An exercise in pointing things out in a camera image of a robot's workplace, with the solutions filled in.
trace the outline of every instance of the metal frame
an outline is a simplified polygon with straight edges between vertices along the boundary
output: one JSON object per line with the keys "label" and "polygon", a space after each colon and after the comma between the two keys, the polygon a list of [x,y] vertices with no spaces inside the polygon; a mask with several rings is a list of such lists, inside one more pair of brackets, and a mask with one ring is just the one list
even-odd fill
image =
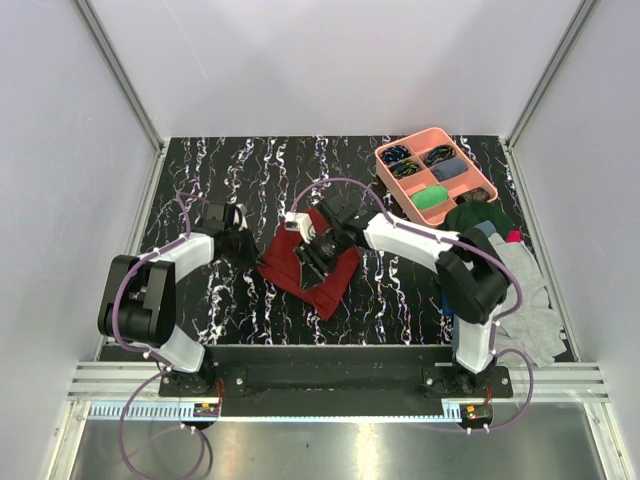
{"label": "metal frame", "polygon": [[598,3],[600,3],[600,0],[582,0],[582,3],[580,3],[580,6],[576,10],[576,13],[560,39],[560,43],[558,43],[556,50],[553,52],[549,63],[547,63],[547,66],[542,72],[540,80],[538,80],[536,87],[533,89],[533,93],[531,94],[531,97],[529,97],[524,110],[516,121],[513,130],[511,130],[511,133],[507,137],[507,145],[510,147],[513,147],[518,143],[524,129],[529,123],[529,120],[531,120],[531,117],[538,108],[542,98],[545,93],[547,93],[549,85],[551,85],[551,82],[569,55],[571,48],[593,14]]}
{"label": "metal frame", "polygon": [[[513,381],[513,399],[495,399],[495,403],[519,403],[526,397],[528,388],[525,368],[510,368]],[[82,433],[91,405],[95,402],[127,400],[142,381],[157,373],[157,367],[147,362],[83,362],[78,365],[67,400],[67,412],[59,431],[59,442],[46,478],[68,480],[73,471]],[[595,363],[557,363],[551,367],[534,369],[534,403],[578,403],[583,406],[593,434],[598,455],[607,479],[635,478],[627,452],[624,449],[618,426],[613,415],[600,370]],[[208,401],[217,404],[217,396],[198,398],[159,397],[160,382],[150,385],[139,396],[137,403],[157,407]],[[456,399],[448,399],[455,404]],[[220,421],[283,421],[281,418],[256,417],[233,418],[224,416]],[[305,418],[305,421],[365,421],[377,423],[421,422],[421,418]]]}
{"label": "metal frame", "polygon": [[531,203],[529,190],[527,189],[527,185],[525,184],[522,177],[520,165],[518,164],[513,147],[507,147],[504,141],[502,141],[501,143],[504,156],[507,159],[507,166],[509,167],[508,174],[510,175],[514,187],[518,192],[519,206],[522,209],[525,223],[527,224],[529,234],[531,235],[531,243],[533,244],[533,248],[536,252],[536,260],[538,261],[538,265],[540,266],[542,276],[548,282],[547,291],[549,292],[549,300],[551,301],[551,306],[555,311],[558,312],[558,314],[560,315],[560,319],[564,324],[565,333],[567,334],[567,339],[569,341],[569,345],[571,346],[571,351],[574,358],[577,361],[580,361],[581,356],[575,333],[573,331],[573,328],[571,327],[571,322],[569,321],[567,307],[565,306],[562,295],[560,294],[560,287],[558,285],[555,271],[553,270],[553,264],[551,263],[549,251],[544,242],[544,238],[540,234],[540,224],[538,223],[538,218],[536,217],[535,211],[532,206],[533,204]]}
{"label": "metal frame", "polygon": [[[164,146],[164,150],[162,149],[163,141],[131,85],[129,78],[109,42],[104,28],[97,18],[90,0],[72,0],[72,2],[78,9],[79,15],[96,42],[100,54],[105,59],[123,96],[140,123],[141,128],[157,152],[156,161],[149,174],[147,185],[145,186],[136,215],[134,228],[127,246],[129,252],[135,253],[139,248],[143,235],[145,220],[148,216],[168,145]],[[564,320],[569,342],[577,358],[580,358],[580,356],[575,336],[568,321],[566,308],[558,290],[555,273],[549,260],[544,240],[539,234],[538,222],[531,208],[529,194],[522,179],[517,161],[515,160],[513,146],[520,139],[548,90],[549,85],[567,58],[572,46],[598,3],[599,0],[583,0],[581,2],[522,114],[508,136],[506,144],[503,144],[512,179],[520,197],[520,206],[530,229],[540,267],[545,278],[549,281],[551,303],[553,307],[560,312]],[[142,381],[148,379],[155,373],[157,373],[157,370],[154,364],[140,362],[85,362],[79,364],[69,391],[64,420],[58,431],[58,443],[51,460],[47,478],[49,480],[68,480],[70,478],[84,427],[92,411],[92,403],[104,401],[105,399],[126,400]],[[510,375],[513,383],[514,398],[508,400],[495,399],[495,403],[520,402],[526,396],[528,388],[528,372],[526,369],[511,368]],[[156,384],[150,385],[142,392],[138,401],[143,404],[151,404],[151,402],[153,402],[153,405],[157,405],[157,402],[175,402],[178,400],[178,402],[184,403],[204,400],[203,398],[161,398],[158,396],[159,387],[159,381]],[[211,403],[216,403],[218,398],[211,397],[207,398],[207,400]],[[449,399],[448,401],[455,402],[455,399]],[[602,376],[596,364],[559,363],[549,368],[535,369],[533,402],[581,404],[585,409],[607,478],[635,478],[618,425],[613,415],[612,406],[609,402]]]}
{"label": "metal frame", "polygon": [[131,80],[127,76],[118,55],[116,54],[109,37],[107,36],[102,23],[100,22],[98,15],[96,14],[93,5],[90,0],[71,0],[73,5],[78,11],[78,15],[82,22],[87,27],[91,37],[93,38],[100,55],[104,59],[109,68],[109,71],[113,75],[114,80],[118,84],[122,96],[126,100],[131,112],[136,117],[136,120],[140,124],[140,128],[144,132],[147,140],[151,144],[151,147],[159,154],[162,150],[164,140],[153,125],[153,121],[146,109],[140,101],[140,97],[136,93]]}

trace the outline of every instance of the white wall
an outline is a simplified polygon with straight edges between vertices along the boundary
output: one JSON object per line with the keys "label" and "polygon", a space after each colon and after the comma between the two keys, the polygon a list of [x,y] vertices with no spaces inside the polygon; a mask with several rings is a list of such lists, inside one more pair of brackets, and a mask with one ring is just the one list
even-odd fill
{"label": "white wall", "polygon": [[601,2],[516,153],[585,360],[640,472],[640,3]]}
{"label": "white wall", "polygon": [[0,478],[40,478],[153,154],[68,0],[0,2]]}
{"label": "white wall", "polygon": [[579,0],[93,0],[163,136],[508,134]]}

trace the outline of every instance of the red cloth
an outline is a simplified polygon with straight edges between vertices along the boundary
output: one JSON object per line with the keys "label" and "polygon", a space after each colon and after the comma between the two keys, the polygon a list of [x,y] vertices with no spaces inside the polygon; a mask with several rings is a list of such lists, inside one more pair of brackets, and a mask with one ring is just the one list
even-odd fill
{"label": "red cloth", "polygon": [[520,243],[522,241],[522,235],[520,235],[520,230],[513,230],[509,232],[505,242],[507,243]]}
{"label": "red cloth", "polygon": [[[311,216],[316,233],[324,233],[329,226],[324,217],[315,209],[306,213]],[[329,320],[360,264],[358,249],[353,247],[344,252],[338,259],[335,270],[323,283],[303,292],[300,290],[300,260],[293,250],[301,243],[302,237],[298,232],[289,232],[284,225],[280,225],[263,257],[268,266],[259,266],[258,272],[284,291],[313,305],[324,320]]]}

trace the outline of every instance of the gray cloth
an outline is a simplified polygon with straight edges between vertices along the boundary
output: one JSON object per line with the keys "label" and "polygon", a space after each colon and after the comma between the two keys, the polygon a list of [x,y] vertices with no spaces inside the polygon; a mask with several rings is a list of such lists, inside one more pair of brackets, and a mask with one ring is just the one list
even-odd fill
{"label": "gray cloth", "polygon": [[439,182],[444,182],[450,178],[457,177],[461,173],[469,170],[467,164],[461,158],[450,158],[444,162],[438,163],[435,167],[431,167],[431,173]]}
{"label": "gray cloth", "polygon": [[477,228],[478,230],[480,230],[487,236],[487,238],[489,238],[494,233],[498,233],[498,231],[496,230],[496,226],[491,223],[491,220],[485,220],[484,222],[479,223],[473,228]]}
{"label": "gray cloth", "polygon": [[[556,355],[566,347],[560,339],[562,322],[558,314],[549,307],[547,282],[540,273],[536,259],[523,243],[505,243],[494,233],[489,241],[505,266],[511,270],[522,288],[522,305],[514,313],[500,319],[496,332],[495,349],[517,348],[539,367],[551,365]],[[502,311],[516,302],[513,285],[507,290]],[[508,354],[498,364],[521,366],[524,362],[517,355]]]}

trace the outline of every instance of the metal floor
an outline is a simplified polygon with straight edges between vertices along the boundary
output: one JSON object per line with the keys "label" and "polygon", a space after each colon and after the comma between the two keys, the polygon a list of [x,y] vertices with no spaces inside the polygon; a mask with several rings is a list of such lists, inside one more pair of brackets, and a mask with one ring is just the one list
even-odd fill
{"label": "metal floor", "polygon": [[[496,424],[513,405],[496,405]],[[129,422],[133,451],[166,422]],[[522,420],[489,436],[430,432],[417,424],[226,423],[205,430],[214,454],[194,479],[369,480],[604,479],[582,408],[532,405]],[[89,421],[72,479],[132,478],[119,462],[117,422]],[[157,479],[175,479],[199,454],[196,438],[174,432],[136,455],[133,464]]]}

